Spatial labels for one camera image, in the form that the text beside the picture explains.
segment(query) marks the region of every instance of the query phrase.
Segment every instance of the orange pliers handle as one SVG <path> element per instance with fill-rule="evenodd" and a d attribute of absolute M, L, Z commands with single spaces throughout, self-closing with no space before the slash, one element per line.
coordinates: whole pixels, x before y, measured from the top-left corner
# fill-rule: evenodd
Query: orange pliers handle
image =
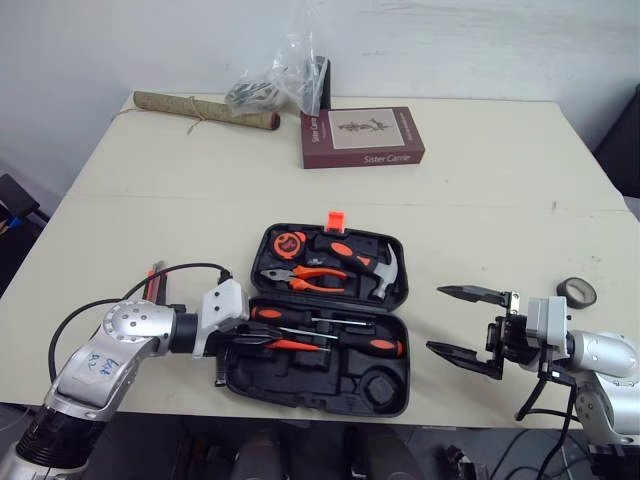
<path fill-rule="evenodd" d="M 344 292 L 344 288 L 319 287 L 305 281 L 308 278 L 322 277 L 323 275 L 333 275 L 341 280 L 345 280 L 347 278 L 347 274 L 341 270 L 335 270 L 333 268 L 304 267 L 302 265 L 298 265 L 291 272 L 296 277 L 289 281 L 289 286 L 293 290 L 313 290 L 315 292 L 323 293 Z"/>

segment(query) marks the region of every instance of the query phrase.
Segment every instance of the hammer head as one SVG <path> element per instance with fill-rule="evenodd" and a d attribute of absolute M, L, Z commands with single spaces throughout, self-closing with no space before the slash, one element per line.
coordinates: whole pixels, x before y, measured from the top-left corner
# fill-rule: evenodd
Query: hammer head
<path fill-rule="evenodd" d="M 372 295 L 380 300 L 384 300 L 386 290 L 389 285 L 396 281 L 398 276 L 398 260 L 396 254 L 391 248 L 391 245 L 387 245 L 389 249 L 389 255 L 391 256 L 391 262 L 389 264 L 378 262 L 373 273 L 375 273 L 380 280 L 378 281 L 378 288 L 376 288 Z"/>

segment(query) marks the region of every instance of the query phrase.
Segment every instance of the white table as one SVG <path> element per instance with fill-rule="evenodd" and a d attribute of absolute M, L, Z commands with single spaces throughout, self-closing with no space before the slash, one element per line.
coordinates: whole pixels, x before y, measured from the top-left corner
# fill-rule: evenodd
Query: white table
<path fill-rule="evenodd" d="M 410 295 L 397 315 L 410 331 L 411 397 L 402 415 L 382 421 L 520 425 L 513 413 L 534 374 L 509 364 L 498 382 L 425 348 L 437 340 L 482 351 L 487 323 L 502 313 L 437 293 L 438 285 L 516 289 L 526 301 L 582 276 L 599 299 L 573 312 L 572 328 L 640 341 L 638 223 L 556 105 L 334 101 L 385 105 L 410 107 L 427 149 L 422 164 L 303 170 L 294 113 L 275 132 L 202 123 L 188 136 L 191 120 L 183 117 L 118 116 L 0 301 L 0 401 L 39 403 L 49 385 L 48 342 L 61 319 L 88 301 L 124 293 L 154 261 L 219 262 L 254 293 L 249 272 L 265 228 L 322 224 L 332 209 L 346 212 L 349 227 L 394 235 L 405 247 Z M 194 309 L 214 278 L 206 270 L 176 272 L 169 300 Z M 67 329 L 59 368 L 104 311 Z M 213 373 L 213 359 L 149 359 L 121 410 L 348 419 L 214 389 Z M 549 386 L 539 405 L 563 409 L 567 395 Z M 544 416 L 524 422 L 559 424 Z"/>

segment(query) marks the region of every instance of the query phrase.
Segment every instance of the black tool case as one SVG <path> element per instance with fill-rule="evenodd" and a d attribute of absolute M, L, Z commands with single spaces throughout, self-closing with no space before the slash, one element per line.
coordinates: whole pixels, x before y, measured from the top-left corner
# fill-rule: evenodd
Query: black tool case
<path fill-rule="evenodd" d="M 281 234 L 287 234 L 284 235 L 285 240 L 290 234 L 297 235 L 299 240 L 303 238 L 297 245 L 299 253 L 295 253 L 295 241 L 294 245 L 289 245 L 293 247 L 293 253 L 285 254 L 289 258 L 282 258 L 276 253 L 274 241 L 282 239 Z M 363 261 L 372 259 L 388 264 L 391 259 L 387 246 L 393 249 L 397 276 L 386 289 L 383 301 L 370 296 L 378 286 L 378 278 L 348 266 L 348 262 L 337 255 L 317 250 L 334 241 L 351 247 L 365 259 Z M 321 287 L 344 288 L 344 292 L 295 291 L 288 282 L 274 281 L 261 273 L 270 269 L 293 270 L 298 265 L 346 272 L 344 280 L 327 275 L 308 280 Z M 252 312 L 255 313 L 257 308 L 286 308 L 309 312 L 318 318 L 371 322 L 370 326 L 352 326 L 319 321 L 312 322 L 311 326 L 293 328 L 344 337 L 354 334 L 364 335 L 367 339 L 392 339 L 400 342 L 396 350 L 399 355 L 397 358 L 383 358 L 363 353 L 358 348 L 338 346 L 332 339 L 289 333 L 285 334 L 289 340 L 310 343 L 330 351 L 232 345 L 224 352 L 223 363 L 219 367 L 224 369 L 226 385 L 233 392 L 281 405 L 300 405 L 343 415 L 391 417 L 402 413 L 409 400 L 409 338 L 404 322 L 390 312 L 404 302 L 409 287 L 402 244 L 398 240 L 358 230 L 326 231 L 318 225 L 272 225 L 260 242 L 251 280 L 260 292 L 250 300 Z"/>

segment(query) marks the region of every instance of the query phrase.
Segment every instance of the tool case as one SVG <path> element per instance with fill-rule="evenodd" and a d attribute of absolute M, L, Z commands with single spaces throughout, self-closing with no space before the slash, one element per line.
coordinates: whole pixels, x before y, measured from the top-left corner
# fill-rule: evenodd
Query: tool case
<path fill-rule="evenodd" d="M 392 256 L 397 273 L 393 282 L 383 289 L 381 300 L 372 296 L 380 286 L 373 267 L 382 264 L 379 271 L 383 276 L 392 276 Z M 334 269 L 346 276 L 323 274 L 306 278 L 302 285 L 295 284 L 295 288 L 299 288 L 296 290 L 288 281 L 274 280 L 267 273 L 295 271 L 298 266 L 312 269 L 312 273 Z M 391 417 L 402 413 L 409 399 L 409 338 L 404 322 L 391 312 L 407 298 L 409 287 L 403 248 L 397 239 L 344 230 L 341 220 L 336 221 L 332 214 L 327 228 L 272 225 L 260 242 L 251 281 L 259 295 L 250 299 L 250 325 L 256 312 L 286 309 L 307 318 L 307 325 L 293 328 L 334 335 L 340 340 L 283 332 L 287 340 L 328 351 L 227 346 L 218 352 L 216 384 L 225 384 L 240 395 L 291 407 L 305 406 L 358 416 Z M 310 321 L 312 317 L 366 325 Z M 264 318 L 260 323 L 269 321 Z M 365 345 L 364 349 L 359 346 L 367 342 L 375 345 Z M 368 349 L 377 349 L 376 345 L 384 348 L 371 354 Z"/>

